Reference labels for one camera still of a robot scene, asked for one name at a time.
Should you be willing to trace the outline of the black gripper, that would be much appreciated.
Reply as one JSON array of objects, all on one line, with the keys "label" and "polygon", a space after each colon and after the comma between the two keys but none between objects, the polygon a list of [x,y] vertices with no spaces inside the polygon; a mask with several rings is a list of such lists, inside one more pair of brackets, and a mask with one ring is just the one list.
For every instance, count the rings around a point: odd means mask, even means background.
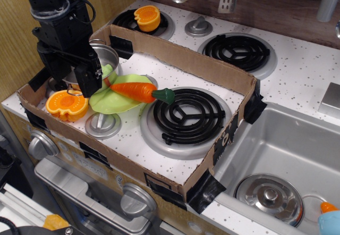
[{"label": "black gripper", "polygon": [[85,5],[68,5],[54,11],[32,11],[40,27],[37,51],[50,75],[58,81],[72,71],[85,98],[102,87],[99,58],[89,43],[93,30]]}]

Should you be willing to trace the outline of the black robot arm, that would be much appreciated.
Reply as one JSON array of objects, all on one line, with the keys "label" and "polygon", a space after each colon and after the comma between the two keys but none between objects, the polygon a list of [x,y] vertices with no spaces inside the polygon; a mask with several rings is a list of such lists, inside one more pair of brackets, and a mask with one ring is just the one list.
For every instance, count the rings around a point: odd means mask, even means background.
[{"label": "black robot arm", "polygon": [[28,0],[32,17],[40,24],[32,33],[37,37],[37,51],[47,71],[57,81],[71,72],[85,98],[102,84],[102,69],[89,38],[91,23],[88,0]]}]

